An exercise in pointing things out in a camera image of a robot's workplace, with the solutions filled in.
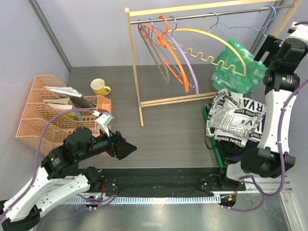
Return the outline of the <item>green garment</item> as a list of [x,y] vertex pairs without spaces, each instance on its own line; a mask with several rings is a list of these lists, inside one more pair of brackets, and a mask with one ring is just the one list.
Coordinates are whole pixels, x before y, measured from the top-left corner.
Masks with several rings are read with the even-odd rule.
[[267,68],[262,62],[255,61],[254,55],[235,39],[228,39],[228,43],[240,54],[245,66],[226,46],[214,61],[218,65],[211,78],[213,87],[216,90],[227,89],[250,96],[265,77]]

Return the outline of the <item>yellow plastic hanger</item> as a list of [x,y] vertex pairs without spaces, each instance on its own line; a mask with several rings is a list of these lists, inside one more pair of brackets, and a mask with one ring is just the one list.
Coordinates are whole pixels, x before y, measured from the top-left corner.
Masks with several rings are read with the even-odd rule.
[[[201,40],[207,40],[207,38],[211,38],[212,40],[216,40],[215,43],[213,42],[207,42],[205,41],[205,44],[201,44],[197,42],[198,47],[194,44],[195,48],[197,48],[197,51],[194,52],[193,48],[188,47],[188,46],[183,46],[178,42],[184,53],[188,56],[194,57],[194,58],[199,58],[200,60],[204,62],[210,62],[212,65],[215,66],[220,66],[222,69],[225,70],[231,70],[232,72],[245,77],[246,76],[246,63],[243,60],[242,56],[238,53],[238,51],[231,46],[228,42],[225,40],[221,39],[220,37],[209,33],[205,32],[199,29],[193,29],[193,28],[177,28],[174,30],[169,30],[168,33],[171,35],[172,32],[190,32],[190,33],[197,33],[202,35]],[[231,51],[236,56],[236,60],[239,61],[242,65],[242,68],[237,68],[234,63],[231,63],[230,65],[227,65],[225,59],[217,59],[218,57],[218,49],[224,45],[224,48],[227,48],[228,50]]]

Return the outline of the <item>orange compartment basket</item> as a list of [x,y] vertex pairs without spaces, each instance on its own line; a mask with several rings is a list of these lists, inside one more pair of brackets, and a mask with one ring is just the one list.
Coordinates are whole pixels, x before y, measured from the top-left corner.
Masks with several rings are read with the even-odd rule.
[[[111,100],[103,97],[103,96],[86,96],[87,99],[89,99],[95,107],[93,108],[87,108],[87,110],[96,110],[98,112],[108,112],[111,114]],[[87,112],[80,112],[83,121],[86,121],[86,127],[91,129],[93,134],[98,134],[99,133],[99,128],[98,125],[96,124],[96,116],[87,113]]]

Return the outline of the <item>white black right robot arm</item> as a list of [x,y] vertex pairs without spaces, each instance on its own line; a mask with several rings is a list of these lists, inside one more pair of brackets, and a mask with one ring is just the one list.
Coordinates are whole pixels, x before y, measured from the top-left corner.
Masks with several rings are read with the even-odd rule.
[[265,85],[267,112],[262,138],[255,149],[245,151],[240,162],[231,164],[226,174],[217,178],[222,190],[229,190],[234,181],[240,181],[246,174],[263,178],[284,177],[285,172],[295,164],[295,157],[289,155],[288,131],[293,104],[299,90],[300,77],[295,74],[301,60],[308,52],[306,35],[290,34],[286,39],[267,36],[254,57],[267,67]]

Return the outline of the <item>white black printed garment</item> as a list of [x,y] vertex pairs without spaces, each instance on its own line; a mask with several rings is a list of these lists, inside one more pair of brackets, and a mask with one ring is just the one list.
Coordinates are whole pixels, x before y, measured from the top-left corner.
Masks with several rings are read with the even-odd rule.
[[206,120],[206,135],[217,141],[245,147],[248,141],[260,142],[266,105],[227,89],[214,97]]

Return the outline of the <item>orange plastic hanger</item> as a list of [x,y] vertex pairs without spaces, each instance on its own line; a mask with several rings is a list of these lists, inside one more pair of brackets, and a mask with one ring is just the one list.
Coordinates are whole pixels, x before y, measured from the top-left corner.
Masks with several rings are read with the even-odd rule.
[[157,42],[158,45],[164,48],[167,48],[169,50],[169,52],[171,53],[171,55],[173,56],[174,60],[176,61],[179,69],[180,69],[180,74],[177,75],[175,74],[174,70],[169,66],[169,64],[167,64],[168,69],[173,73],[173,75],[177,78],[177,80],[184,85],[185,88],[185,92],[188,93],[189,92],[189,82],[186,76],[186,73],[182,67],[182,64],[180,63],[180,60],[178,59],[177,55],[174,53],[173,49],[171,48],[171,46],[168,44],[168,42],[164,39],[164,35],[169,31],[169,25],[167,22],[167,19],[165,16],[161,15],[159,16],[159,19],[163,19],[163,21],[166,24],[166,29],[165,31],[163,31],[161,34],[158,33],[155,29],[154,26],[149,26],[149,25],[145,25],[147,28],[152,29],[152,31],[156,34],[157,36]]

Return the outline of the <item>black white patterned trousers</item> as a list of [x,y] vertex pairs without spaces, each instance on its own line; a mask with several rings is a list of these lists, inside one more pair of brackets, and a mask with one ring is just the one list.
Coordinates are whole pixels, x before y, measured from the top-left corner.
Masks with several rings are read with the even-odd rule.
[[204,115],[205,115],[205,120],[209,120],[212,117],[212,104],[206,103],[204,105]]

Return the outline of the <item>blue wire hanger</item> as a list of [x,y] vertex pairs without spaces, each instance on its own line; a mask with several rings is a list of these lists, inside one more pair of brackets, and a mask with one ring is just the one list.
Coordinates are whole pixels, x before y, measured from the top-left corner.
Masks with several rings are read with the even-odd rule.
[[260,28],[255,28],[253,26],[229,26],[226,23],[220,22],[220,21],[218,21],[216,23],[215,27],[228,39],[230,37],[219,27],[219,25],[225,26],[228,30],[231,30],[231,29],[252,29],[254,31],[260,32],[262,37],[266,38],[267,37],[267,29],[270,26],[271,22],[277,16],[277,8],[276,7],[274,7],[273,5],[267,5],[266,7],[269,7],[271,9],[271,12],[269,14],[270,17],[269,17],[269,19],[265,20],[265,24]]

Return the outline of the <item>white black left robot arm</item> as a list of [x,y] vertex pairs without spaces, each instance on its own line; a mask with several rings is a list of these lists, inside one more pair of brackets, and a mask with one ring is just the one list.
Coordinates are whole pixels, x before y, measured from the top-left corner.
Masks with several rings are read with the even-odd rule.
[[95,167],[88,167],[72,181],[50,191],[57,182],[78,169],[79,162],[107,152],[121,160],[137,150],[116,131],[108,135],[93,136],[89,128],[77,128],[64,139],[63,145],[51,150],[37,170],[30,190],[15,205],[14,196],[0,203],[0,213],[6,216],[2,223],[5,231],[28,231],[40,219],[67,199],[83,192],[98,192],[102,188],[102,177]]

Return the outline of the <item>green plastic tray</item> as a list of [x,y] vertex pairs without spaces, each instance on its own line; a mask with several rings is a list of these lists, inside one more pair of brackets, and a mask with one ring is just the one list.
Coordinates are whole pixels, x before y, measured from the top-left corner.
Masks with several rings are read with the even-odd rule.
[[[204,117],[204,121],[205,123],[207,122],[207,119],[208,119],[208,112],[207,112],[207,106],[208,104],[205,104],[203,106],[203,117]],[[220,153],[218,151],[218,148],[217,148],[217,142],[214,140],[213,137],[210,137],[210,142],[212,144],[212,147],[209,147],[209,145],[207,144],[206,140],[205,140],[205,145],[206,147],[209,149],[209,150],[212,150],[215,154],[215,158],[216,158],[216,162],[218,164],[218,167],[219,168],[224,168],[225,165],[226,165],[226,161],[224,161],[221,156],[220,156]]]

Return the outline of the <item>clear acrylic hanger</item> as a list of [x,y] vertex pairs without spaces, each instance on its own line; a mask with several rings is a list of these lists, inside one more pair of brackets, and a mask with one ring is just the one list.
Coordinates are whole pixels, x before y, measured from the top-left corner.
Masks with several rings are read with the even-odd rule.
[[138,23],[137,26],[138,26],[139,35],[141,36],[156,66],[158,67],[165,83],[168,85],[170,81],[170,77],[169,77],[169,72],[168,72],[168,68],[166,64],[163,62],[162,57],[159,55],[159,52],[155,48],[155,45],[153,44],[153,40],[149,37],[149,33],[147,33],[145,26],[140,23]]

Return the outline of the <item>orange file organizer rack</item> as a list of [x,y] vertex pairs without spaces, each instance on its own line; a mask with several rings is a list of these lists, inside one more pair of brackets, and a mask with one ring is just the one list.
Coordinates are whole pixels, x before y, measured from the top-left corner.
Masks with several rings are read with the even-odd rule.
[[[59,96],[45,89],[44,86],[63,87],[64,84],[50,75],[34,78],[16,134],[16,138],[33,149],[37,148],[41,132],[47,122],[59,114],[56,109],[43,102],[44,99],[58,99]],[[72,120],[66,115],[55,119],[43,135],[40,153],[47,155],[51,149],[61,145],[68,134],[80,126],[82,126],[80,121]]]

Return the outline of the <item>purple plastic hanger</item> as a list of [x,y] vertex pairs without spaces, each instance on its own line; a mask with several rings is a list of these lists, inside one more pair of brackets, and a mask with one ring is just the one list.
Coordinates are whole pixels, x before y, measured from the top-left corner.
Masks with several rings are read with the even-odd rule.
[[[191,64],[190,64],[190,62],[189,62],[189,60],[188,60],[186,54],[184,53],[184,51],[182,50],[182,48],[180,47],[180,45],[179,45],[179,44],[175,41],[175,39],[172,37],[172,35],[170,35],[169,39],[173,42],[174,45],[176,45],[176,47],[178,48],[178,51],[181,53],[183,59],[185,60],[185,62],[186,62],[186,64],[187,64],[187,67],[188,67],[188,69],[189,69],[189,71],[190,71],[190,74],[191,74],[191,76],[192,76],[192,80],[189,82],[189,87],[195,89],[195,93],[198,95],[198,94],[199,94],[198,80],[197,80],[197,78],[196,78],[196,76],[195,76],[194,70],[193,70],[193,68],[192,68],[192,66],[191,66]],[[158,42],[156,42],[156,43],[157,43],[156,46],[157,46],[161,51],[163,51],[163,50],[162,50],[163,47],[159,46],[159,45],[158,45]],[[166,64],[166,66],[167,66],[168,62],[167,62],[164,58],[162,58],[162,60],[163,60],[163,62],[164,62],[164,63]]]

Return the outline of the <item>papers in organizer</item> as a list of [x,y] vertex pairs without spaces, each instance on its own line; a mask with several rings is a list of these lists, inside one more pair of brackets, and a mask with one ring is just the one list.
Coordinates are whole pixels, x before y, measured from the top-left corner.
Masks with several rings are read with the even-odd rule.
[[44,86],[59,96],[59,99],[44,99],[43,102],[59,112],[77,108],[93,108],[95,104],[72,87],[49,87]]

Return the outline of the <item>yellow mug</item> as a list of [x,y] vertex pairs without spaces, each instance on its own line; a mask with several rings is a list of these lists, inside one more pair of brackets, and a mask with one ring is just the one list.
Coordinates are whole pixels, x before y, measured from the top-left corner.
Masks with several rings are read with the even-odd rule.
[[91,89],[96,95],[107,96],[111,92],[111,88],[105,84],[103,79],[94,79],[90,84]]

